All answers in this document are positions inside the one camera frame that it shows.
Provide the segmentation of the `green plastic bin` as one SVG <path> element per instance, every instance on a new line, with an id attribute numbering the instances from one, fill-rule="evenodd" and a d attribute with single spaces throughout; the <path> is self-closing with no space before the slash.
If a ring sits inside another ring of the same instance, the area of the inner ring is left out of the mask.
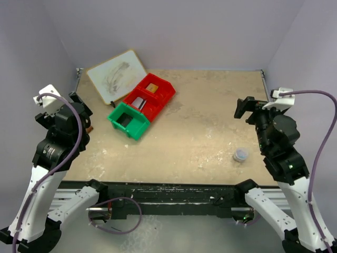
<path id="1" fill-rule="evenodd" d="M 138 141 L 150 126 L 143 113 L 123 102 L 108 115 L 107 119 L 114 129 L 122 131 L 135 141 Z"/>

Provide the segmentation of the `red plastic bin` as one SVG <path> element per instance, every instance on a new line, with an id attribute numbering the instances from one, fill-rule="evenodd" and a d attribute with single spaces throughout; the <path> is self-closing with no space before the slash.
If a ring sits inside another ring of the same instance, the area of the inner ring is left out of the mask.
<path id="1" fill-rule="evenodd" d="M 150 91 L 148 86 L 156 86 L 156 90 L 154 92 Z M 140 90 L 144 90 L 145 92 L 152 95 L 155 99 L 157 99 L 162 105 L 165 105 L 169 102 L 169 100 L 175 95 L 176 90 L 172 86 L 172 84 L 152 73 L 148 73 L 143 80 L 139 82 L 136 86 Z"/>
<path id="2" fill-rule="evenodd" d="M 164 107 L 153 93 L 137 87 L 123 99 L 123 102 L 141 112 L 150 122 L 156 119 Z"/>

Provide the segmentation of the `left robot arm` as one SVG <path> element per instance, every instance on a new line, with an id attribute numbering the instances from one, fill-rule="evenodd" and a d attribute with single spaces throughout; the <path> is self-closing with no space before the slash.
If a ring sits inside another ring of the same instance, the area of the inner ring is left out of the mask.
<path id="1" fill-rule="evenodd" d="M 11 225 L 1 229 L 1 241 L 11 245 L 13 252 L 50 252 L 80 211 L 108 202 L 108 186 L 92 179 L 65 204 L 50 211 L 61 181 L 90 141 L 86 130 L 93 113 L 75 92 L 69 96 L 70 102 L 49 84 L 33 98 L 44 109 L 35 120 L 47 134 L 36 147 L 21 207 Z"/>

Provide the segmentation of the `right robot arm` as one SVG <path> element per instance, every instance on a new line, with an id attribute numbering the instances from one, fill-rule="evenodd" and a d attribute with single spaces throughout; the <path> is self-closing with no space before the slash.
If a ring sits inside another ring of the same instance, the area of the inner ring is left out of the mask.
<path id="1" fill-rule="evenodd" d="M 282 190 L 293 216 L 289 217 L 251 179 L 235 186 L 234 200 L 249 205 L 263 217 L 282 240 L 285 252 L 336 252 L 336 238 L 329 232 L 310 194 L 310 174 L 304 158 L 294 148 L 300 133 L 285 115 L 289 104 L 268 103 L 248 96 L 238 99 L 234 118 L 245 112 L 254 125 L 267 171 Z"/>

